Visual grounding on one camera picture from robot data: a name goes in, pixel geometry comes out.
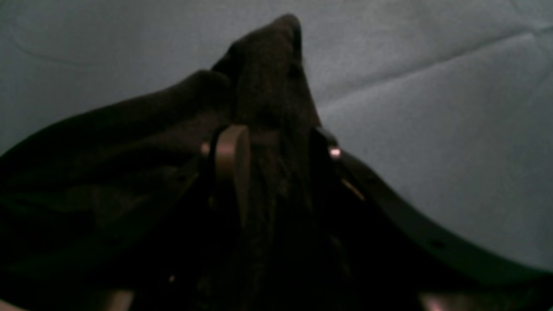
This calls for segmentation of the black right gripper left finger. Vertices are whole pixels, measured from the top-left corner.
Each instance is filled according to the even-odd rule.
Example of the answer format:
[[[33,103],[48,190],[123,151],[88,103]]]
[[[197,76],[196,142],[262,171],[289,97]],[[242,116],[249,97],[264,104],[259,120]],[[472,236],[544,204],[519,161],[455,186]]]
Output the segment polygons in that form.
[[[177,175],[185,187],[165,219],[164,292],[220,298],[233,278],[248,216],[251,146],[245,125],[215,130]]]

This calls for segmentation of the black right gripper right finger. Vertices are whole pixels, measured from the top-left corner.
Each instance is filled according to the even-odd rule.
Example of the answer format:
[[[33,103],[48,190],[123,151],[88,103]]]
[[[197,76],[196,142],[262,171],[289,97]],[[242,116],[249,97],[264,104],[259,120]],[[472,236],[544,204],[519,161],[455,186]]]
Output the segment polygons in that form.
[[[550,311],[552,274],[422,216],[322,127],[309,134],[318,226],[351,286],[348,311]]]

